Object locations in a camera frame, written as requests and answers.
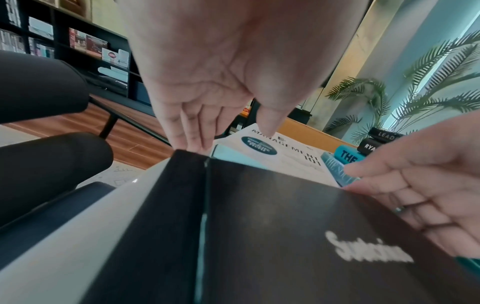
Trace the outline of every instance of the wooden floor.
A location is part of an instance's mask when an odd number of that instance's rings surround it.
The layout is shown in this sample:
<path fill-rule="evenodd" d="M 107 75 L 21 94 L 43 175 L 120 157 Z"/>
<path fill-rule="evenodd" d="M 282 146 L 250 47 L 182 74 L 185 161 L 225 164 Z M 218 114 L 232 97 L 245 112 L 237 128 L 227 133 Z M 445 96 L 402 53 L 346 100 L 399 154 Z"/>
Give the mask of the wooden floor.
<path fill-rule="evenodd" d="M 95 96 L 95 98 L 165 136 L 160 123 L 158 123 L 155 117 L 98 96 Z M 38 137 L 71 132 L 99 134 L 108 117 L 109 115 L 106 111 L 89 104 L 87 110 L 82 113 L 32 119 L 5 125 Z M 106 140 L 113 149 L 113 157 L 116 161 L 141 169 L 148 169 L 170 157 L 173 153 L 173 149 L 170 146 L 121 120 L 117 121 Z"/>

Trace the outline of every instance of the black cylindrical cushion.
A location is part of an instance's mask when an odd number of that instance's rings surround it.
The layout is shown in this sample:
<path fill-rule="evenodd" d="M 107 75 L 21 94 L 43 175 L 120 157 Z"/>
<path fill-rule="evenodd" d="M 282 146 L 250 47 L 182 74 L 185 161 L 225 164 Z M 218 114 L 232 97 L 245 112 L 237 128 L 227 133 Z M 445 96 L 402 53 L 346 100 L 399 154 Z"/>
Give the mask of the black cylindrical cushion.
<path fill-rule="evenodd" d="M 0 148 L 0 226 L 109 168 L 110 145 L 71 133 Z"/>
<path fill-rule="evenodd" d="M 63 61 L 0 51 L 0 123 L 81 112 L 89 91 Z"/>

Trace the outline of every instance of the dark blue oval label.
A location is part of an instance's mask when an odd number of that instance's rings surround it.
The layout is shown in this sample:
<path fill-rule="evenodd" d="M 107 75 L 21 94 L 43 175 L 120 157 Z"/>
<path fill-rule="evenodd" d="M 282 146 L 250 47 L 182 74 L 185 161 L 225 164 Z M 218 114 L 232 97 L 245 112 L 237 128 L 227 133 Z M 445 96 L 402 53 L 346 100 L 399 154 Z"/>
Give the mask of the dark blue oval label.
<path fill-rule="evenodd" d="M 249 146 L 250 148 L 256 151 L 259 151 L 263 154 L 275 155 L 277 153 L 274 147 L 272 147 L 266 142 L 261 141 L 258 138 L 243 136 L 241 138 L 241 141 L 243 141 L 243 143 Z"/>

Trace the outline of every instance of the black book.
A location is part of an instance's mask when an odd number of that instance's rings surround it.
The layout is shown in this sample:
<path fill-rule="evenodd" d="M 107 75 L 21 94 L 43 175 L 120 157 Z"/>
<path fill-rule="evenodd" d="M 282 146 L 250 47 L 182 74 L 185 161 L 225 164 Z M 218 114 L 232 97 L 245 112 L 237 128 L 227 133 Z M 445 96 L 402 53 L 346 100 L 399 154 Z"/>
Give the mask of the black book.
<path fill-rule="evenodd" d="M 362 155 L 369 155 L 373 151 L 375 151 L 376 148 L 381 146 L 383 143 L 376 141 L 373 138 L 365 138 L 360 142 L 358 145 L 358 148 L 356 149 L 360 154 Z"/>
<path fill-rule="evenodd" d="M 176 151 L 81 303 L 478 303 L 370 197 Z"/>
<path fill-rule="evenodd" d="M 375 138 L 380 142 L 389 143 L 391 141 L 394 141 L 395 139 L 402 137 L 403 134 L 390 132 L 379 128 L 371 128 L 368 132 L 368 136 Z"/>

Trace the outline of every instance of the bookshelf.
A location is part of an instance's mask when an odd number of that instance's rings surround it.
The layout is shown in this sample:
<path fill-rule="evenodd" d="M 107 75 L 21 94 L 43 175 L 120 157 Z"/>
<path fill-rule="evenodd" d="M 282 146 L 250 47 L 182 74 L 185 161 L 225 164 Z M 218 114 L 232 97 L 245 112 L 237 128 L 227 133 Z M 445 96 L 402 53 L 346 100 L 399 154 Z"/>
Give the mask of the bookshelf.
<path fill-rule="evenodd" d="M 142 78 L 125 36 L 96 25 L 84 16 L 39 0 L 16 0 L 16 2 L 21 27 L 10 24 L 7 0 L 0 0 L 0 30 L 21 36 L 27 54 L 30 53 L 29 37 L 41 41 L 42 44 L 54 49 L 55 59 L 65 61 L 85 76 L 92 94 L 153 115 Z M 52 25 L 53 40 L 29 31 L 29 17 Z M 128 68 L 119 67 L 70 47 L 70 28 L 107 41 L 108 49 L 111 51 L 118 53 L 121 49 L 129 52 Z M 98 72 L 98 68 L 110 69 L 111 67 L 128 73 L 126 89 L 112 86 L 112 80 Z"/>

